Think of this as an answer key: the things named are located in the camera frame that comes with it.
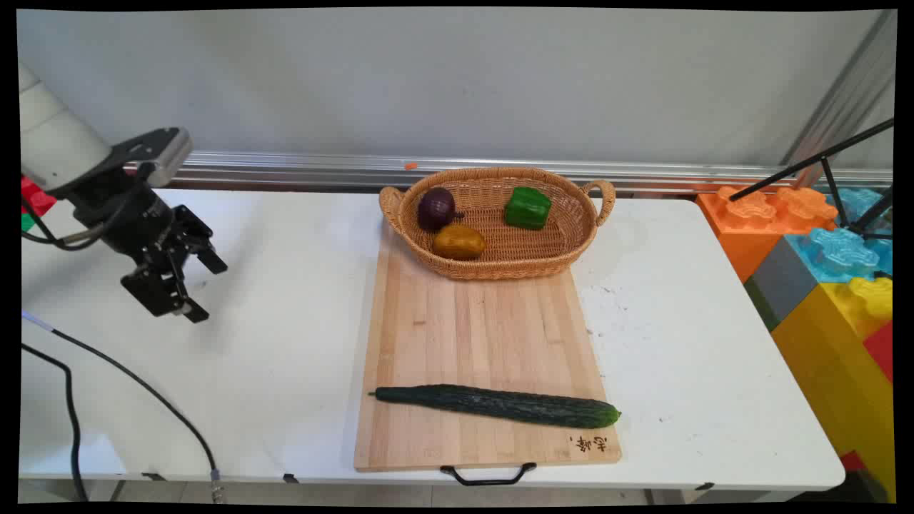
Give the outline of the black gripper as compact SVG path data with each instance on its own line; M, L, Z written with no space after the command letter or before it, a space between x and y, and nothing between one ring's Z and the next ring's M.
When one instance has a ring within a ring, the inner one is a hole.
M181 278L196 255L212 274L228 270L210 238L213 231L184 205L170 207L142 175L98 175L71 190L73 215L86 230L71 247L105 243L138 268L120 283L152 316L185 316L196 324L209 313L187 293Z

